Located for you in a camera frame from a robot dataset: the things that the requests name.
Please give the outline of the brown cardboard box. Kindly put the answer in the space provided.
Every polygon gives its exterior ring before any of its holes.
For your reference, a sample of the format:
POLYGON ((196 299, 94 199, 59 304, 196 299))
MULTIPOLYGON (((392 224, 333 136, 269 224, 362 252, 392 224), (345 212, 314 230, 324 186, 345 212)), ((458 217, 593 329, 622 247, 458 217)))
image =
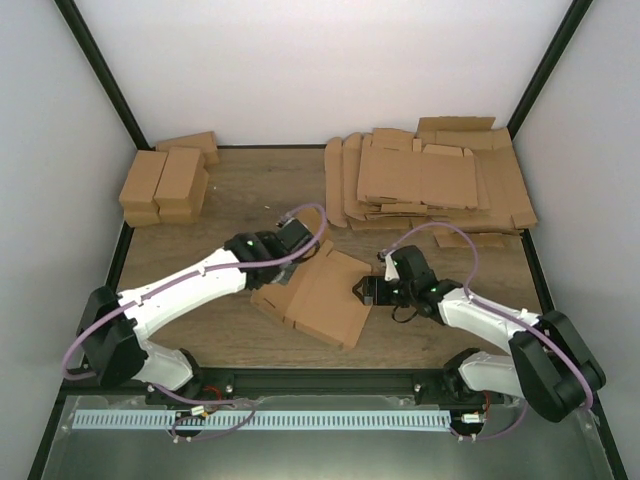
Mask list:
POLYGON ((266 285, 251 295, 251 304, 274 322, 329 345, 356 346, 371 308, 352 288, 372 273, 370 264, 335 248, 329 229, 319 249, 298 266, 285 285, 266 285))

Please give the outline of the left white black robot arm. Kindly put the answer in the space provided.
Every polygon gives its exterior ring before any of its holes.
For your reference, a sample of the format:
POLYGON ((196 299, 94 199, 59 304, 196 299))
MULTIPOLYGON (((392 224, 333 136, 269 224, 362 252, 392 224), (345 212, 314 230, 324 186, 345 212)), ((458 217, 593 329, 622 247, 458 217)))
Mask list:
POLYGON ((291 218, 274 232, 237 234, 202 261, 147 286, 94 290, 77 335, 97 383, 158 384, 181 403, 196 402, 205 381, 194 358, 184 349, 153 343, 152 336, 210 301, 287 281, 318 249, 311 228, 291 218))

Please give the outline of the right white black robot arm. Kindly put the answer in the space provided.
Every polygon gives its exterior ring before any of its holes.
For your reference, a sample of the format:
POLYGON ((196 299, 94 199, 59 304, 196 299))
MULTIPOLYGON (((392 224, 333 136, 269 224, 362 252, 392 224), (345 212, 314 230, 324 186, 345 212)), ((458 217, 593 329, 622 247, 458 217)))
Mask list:
POLYGON ((490 301, 451 279, 438 279, 413 245, 381 254, 381 275, 366 275, 352 288, 365 306, 411 309, 414 317, 467 331, 501 349, 470 349, 452 359, 444 378, 458 403, 479 391, 519 397, 544 419, 558 423, 589 407, 606 375, 571 320, 562 312, 516 310, 490 301))

